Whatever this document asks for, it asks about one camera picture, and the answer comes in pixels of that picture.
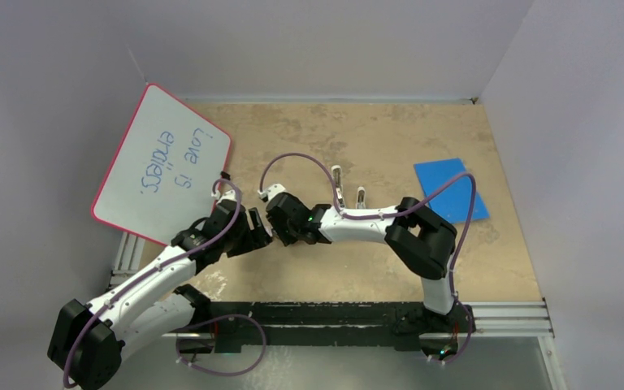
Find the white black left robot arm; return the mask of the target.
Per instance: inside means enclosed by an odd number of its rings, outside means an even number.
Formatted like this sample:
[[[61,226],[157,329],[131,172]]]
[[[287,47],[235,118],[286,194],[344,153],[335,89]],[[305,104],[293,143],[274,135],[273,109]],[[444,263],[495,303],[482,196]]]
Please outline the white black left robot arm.
[[[255,208],[222,197],[211,215],[179,232],[142,271],[86,303],[70,300],[58,312],[47,349],[66,389],[99,389],[125,359],[163,334],[214,331],[228,319],[189,279],[222,256],[235,257],[272,242]]]

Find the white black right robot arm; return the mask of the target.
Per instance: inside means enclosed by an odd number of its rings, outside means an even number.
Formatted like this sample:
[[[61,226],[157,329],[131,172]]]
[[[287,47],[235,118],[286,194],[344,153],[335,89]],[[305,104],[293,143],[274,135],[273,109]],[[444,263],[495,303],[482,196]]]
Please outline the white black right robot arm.
[[[468,306],[457,298],[453,271],[464,236],[446,219],[413,197],[380,209],[341,209],[331,204],[308,208],[291,193],[263,196],[266,218],[284,245],[344,241],[386,244],[422,284],[426,325],[436,331],[450,324],[472,326]]]

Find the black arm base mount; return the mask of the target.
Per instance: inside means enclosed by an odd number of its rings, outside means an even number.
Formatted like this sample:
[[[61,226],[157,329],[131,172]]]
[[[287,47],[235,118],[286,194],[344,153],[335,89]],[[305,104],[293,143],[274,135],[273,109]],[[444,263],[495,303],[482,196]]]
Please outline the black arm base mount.
[[[475,329],[475,321],[469,326],[427,317],[420,301],[216,301],[178,330],[214,339],[218,353],[238,353],[246,345],[390,347],[443,358]]]

